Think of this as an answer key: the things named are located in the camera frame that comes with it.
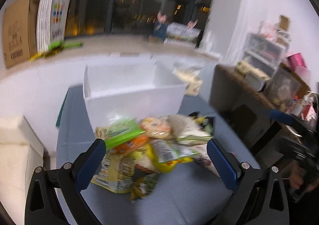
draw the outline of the person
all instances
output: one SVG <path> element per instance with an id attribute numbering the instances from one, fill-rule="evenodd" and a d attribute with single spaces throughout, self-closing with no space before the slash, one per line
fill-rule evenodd
<path id="1" fill-rule="evenodd" d="M 302 174 L 304 170 L 294 161 L 289 177 L 289 186 L 299 189 L 303 184 Z M 290 225 L 315 225 L 319 224 L 319 178 L 312 182 L 306 189 L 307 193 L 295 203 L 286 187 L 289 205 Z"/>
<path id="2" fill-rule="evenodd" d="M 290 177 L 289 177 L 289 184 L 290 187 L 293 189 L 299 189 L 300 186 L 303 184 L 302 179 L 302 173 L 304 170 L 298 165 L 298 163 L 295 161 L 293 164 L 293 167 L 291 169 Z M 312 182 L 310 185 L 308 185 L 306 191 L 311 192 L 319 185 L 319 178 L 316 179 L 314 182 Z"/>

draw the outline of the open box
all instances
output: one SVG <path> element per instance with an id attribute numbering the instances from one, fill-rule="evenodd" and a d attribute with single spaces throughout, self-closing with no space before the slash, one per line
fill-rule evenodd
<path id="1" fill-rule="evenodd" d="M 187 84 L 159 62 L 87 66 L 83 96 L 92 129 L 112 120 L 176 114 Z"/>

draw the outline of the gray tablecloth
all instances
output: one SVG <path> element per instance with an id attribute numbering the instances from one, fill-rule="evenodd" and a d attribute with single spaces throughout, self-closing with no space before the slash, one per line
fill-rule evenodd
<path id="1" fill-rule="evenodd" d="M 215 136 L 223 147 L 235 152 L 239 162 L 246 161 L 259 168 L 248 149 L 214 109 L 199 96 L 185 96 L 179 113 L 188 115 L 194 111 L 203 116 L 215 116 Z M 60 123 L 57 167 L 73 162 L 94 140 L 82 86 L 72 87 L 66 97 Z M 154 192 L 134 204 L 130 203 L 129 194 L 115 194 L 92 183 L 81 194 L 105 225 L 202 225 L 223 209 L 232 192 L 209 170 L 192 162 L 178 164 L 172 172 L 161 174 Z M 60 190 L 58 197 L 68 222 L 76 224 Z"/>

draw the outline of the snack bag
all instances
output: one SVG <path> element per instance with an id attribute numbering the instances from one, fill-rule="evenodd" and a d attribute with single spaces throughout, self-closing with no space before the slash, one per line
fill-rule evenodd
<path id="1" fill-rule="evenodd" d="M 166 139 L 170 137 L 171 128 L 163 118 L 147 117 L 140 122 L 141 128 L 146 131 L 149 137 Z"/>
<path id="2" fill-rule="evenodd" d="M 202 131 L 206 131 L 211 136 L 214 135 L 215 117 L 199 116 L 199 112 L 193 112 L 189 114 L 189 117 L 191 117 L 199 125 Z"/>
<path id="3" fill-rule="evenodd" d="M 128 193 L 133 184 L 134 158 L 107 152 L 101 164 L 100 172 L 93 176 L 91 182 L 113 193 Z"/>
<path id="4" fill-rule="evenodd" d="M 119 146 L 116 146 L 110 152 L 111 154 L 121 154 L 123 156 L 127 156 L 134 150 L 142 148 L 148 139 L 149 137 L 146 134 L 141 134 Z"/>
<path id="5" fill-rule="evenodd" d="M 147 145 L 146 156 L 144 158 L 145 160 L 143 162 L 138 162 L 140 165 L 148 170 L 156 169 L 161 173 L 171 172 L 178 163 L 188 163 L 193 161 L 191 157 L 182 157 L 177 160 L 167 161 L 165 163 L 159 162 L 158 156 L 156 155 L 152 146 L 149 144 Z"/>
<path id="6" fill-rule="evenodd" d="M 95 129 L 96 138 L 105 141 L 107 150 L 111 150 L 144 132 L 134 119 L 120 120 L 109 127 L 97 127 Z"/>
<path id="7" fill-rule="evenodd" d="M 155 173 L 157 169 L 154 167 L 149 156 L 152 156 L 150 144 L 145 145 L 145 152 L 140 158 L 135 158 L 135 167 L 145 173 Z"/>
<path id="8" fill-rule="evenodd" d="M 151 141 L 151 146 L 158 157 L 159 163 L 177 160 L 183 157 L 190 157 L 197 154 L 189 147 L 161 139 L 153 139 Z"/>
<path id="9" fill-rule="evenodd" d="M 131 202 L 134 202 L 136 199 L 143 199 L 151 194 L 156 185 L 158 175 L 158 173 L 149 174 L 134 182 L 131 188 Z"/>
<path id="10" fill-rule="evenodd" d="M 207 144 L 192 146 L 191 148 L 198 152 L 197 155 L 194 155 L 193 158 L 196 162 L 203 164 L 207 169 L 212 171 L 216 176 L 220 177 L 214 164 L 212 163 L 210 157 L 207 154 Z"/>
<path id="11" fill-rule="evenodd" d="M 188 146 L 202 145 L 212 138 L 208 132 L 201 131 L 198 124 L 191 117 L 174 114 L 169 115 L 168 120 L 179 144 Z"/>

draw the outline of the blue gripper pad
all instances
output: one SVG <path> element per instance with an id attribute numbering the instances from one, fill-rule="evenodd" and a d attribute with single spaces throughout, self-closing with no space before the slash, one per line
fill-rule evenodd
<path id="1" fill-rule="evenodd" d="M 96 139 L 91 147 L 75 160 L 75 168 L 76 164 L 80 165 L 74 174 L 76 177 L 75 188 L 78 192 L 85 190 L 89 186 L 95 171 L 105 156 L 105 152 L 105 142 L 101 139 Z"/>
<path id="2" fill-rule="evenodd" d="M 290 116 L 289 114 L 282 113 L 278 110 L 270 110 L 270 119 L 286 125 L 293 124 L 292 116 Z"/>
<path id="3" fill-rule="evenodd" d="M 236 163 L 232 165 L 227 157 L 225 157 L 230 153 L 225 151 L 218 140 L 211 139 L 207 143 L 207 154 L 214 164 L 225 187 L 235 192 L 238 188 L 238 177 L 240 176 L 241 172 L 238 166 L 237 170 L 235 170 L 236 167 L 233 167 L 234 165 L 236 165 Z"/>

